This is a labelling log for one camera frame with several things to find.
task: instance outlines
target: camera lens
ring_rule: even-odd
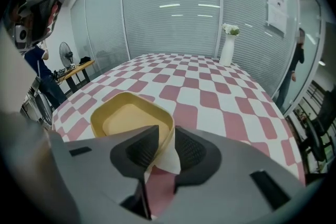
[[[20,33],[20,39],[23,40],[25,39],[27,36],[27,31],[26,30],[22,30],[21,33]]]

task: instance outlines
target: pink and white tablecloth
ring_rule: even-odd
[[[232,64],[209,57],[148,54],[136,57],[92,80],[53,113],[53,128],[64,141],[93,138],[93,111],[122,91],[131,91],[169,111],[176,125],[248,143],[304,181],[297,144],[286,120],[263,88]],[[173,199],[180,172],[171,141],[166,153],[145,175],[152,214]]]

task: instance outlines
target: hand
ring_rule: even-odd
[[[292,73],[292,81],[294,81],[294,82],[296,81],[296,76],[295,76],[294,72]]]

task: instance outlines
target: yellow plate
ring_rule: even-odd
[[[131,92],[122,92],[98,107],[91,115],[95,137],[114,135],[144,126],[159,126],[159,148],[165,150],[174,133],[173,117],[160,106]]]

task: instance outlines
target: flower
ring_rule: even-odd
[[[230,25],[230,24],[223,24],[222,25],[223,30],[226,34],[238,36],[239,35],[239,27],[236,25]]]

